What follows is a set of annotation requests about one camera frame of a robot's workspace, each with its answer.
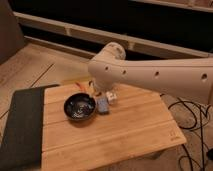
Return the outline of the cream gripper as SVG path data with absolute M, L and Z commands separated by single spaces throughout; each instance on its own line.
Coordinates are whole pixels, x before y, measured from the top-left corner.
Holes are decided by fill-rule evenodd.
M 109 104 L 114 104 L 117 100 L 117 95 L 114 90 L 114 84 L 104 82 L 98 79 L 93 80 L 93 88 L 96 95 L 104 95 Z

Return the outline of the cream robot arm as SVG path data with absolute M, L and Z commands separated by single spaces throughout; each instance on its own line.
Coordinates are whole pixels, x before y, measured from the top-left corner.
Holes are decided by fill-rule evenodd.
M 213 58 L 128 61 L 124 48 L 108 43 L 88 64 L 98 91 L 114 83 L 182 97 L 213 106 Z

